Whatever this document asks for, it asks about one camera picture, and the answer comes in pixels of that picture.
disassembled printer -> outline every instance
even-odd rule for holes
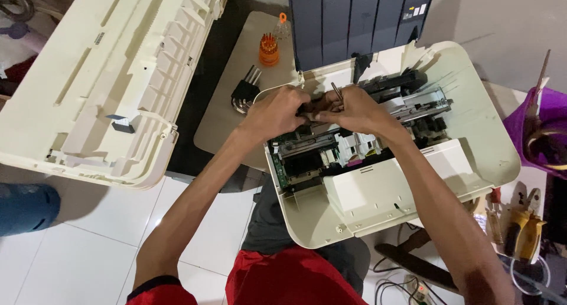
[[[427,77],[407,69],[401,76],[361,82],[376,102],[384,105],[412,135],[419,149],[447,141],[440,113],[451,110],[441,88],[428,89]],[[268,142],[282,190],[297,192],[336,176],[394,157],[371,134],[360,134],[327,123],[313,122]]]

gray shorts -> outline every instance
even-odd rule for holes
[[[260,199],[252,211],[242,249],[272,255],[296,244],[287,233],[272,179],[263,179],[265,181]],[[360,238],[352,237],[315,251],[333,265],[354,290],[362,295],[363,281],[370,267],[370,251]]]

white plastic part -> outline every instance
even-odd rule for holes
[[[361,81],[400,74],[406,68],[424,71],[430,84],[426,89],[440,87],[454,101],[451,111],[442,114],[451,140],[423,151],[458,199],[471,200],[513,181],[520,159],[466,51],[452,42],[429,49],[417,49],[413,43],[392,48],[374,54]],[[353,69],[354,60],[347,60],[304,72],[304,90],[317,96],[330,91],[331,82],[347,86]],[[276,89],[263,91],[256,99]],[[287,194],[279,186],[268,147],[264,149],[287,229],[300,246],[318,248],[417,217],[413,195],[395,159]]]
[[[226,0],[75,0],[0,112],[0,163],[148,189]],[[127,118],[135,132],[113,128]]]

white tile floor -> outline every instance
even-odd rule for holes
[[[219,194],[181,256],[179,277],[200,304],[226,304],[224,286],[245,235],[260,191],[260,174],[251,172],[242,193]],[[42,182],[61,195],[61,212],[52,227],[0,237],[0,305],[122,305],[131,292],[138,248],[187,184],[164,178],[145,192],[108,188],[0,165],[0,182]],[[404,227],[401,239],[410,230]],[[372,265],[381,257],[372,247],[394,243],[397,227],[365,236]],[[415,255],[444,266],[432,244]],[[386,262],[380,268],[390,267]],[[374,304],[374,290],[390,277],[402,282],[405,272],[369,272],[363,298]],[[448,304],[463,298],[436,289]],[[384,292],[384,304],[407,304],[396,288]]]

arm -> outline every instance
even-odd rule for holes
[[[296,117],[295,113],[302,103],[310,100],[304,91],[284,86],[250,108],[245,120],[181,193],[140,247],[134,289],[160,275],[177,277],[181,253],[221,187],[255,146],[305,123],[306,119]]]
[[[336,109],[333,93],[325,96]],[[514,291],[490,241],[431,167],[405,128],[358,87],[343,89],[344,111],[316,119],[384,140],[408,181],[417,214],[467,304],[513,304]]]

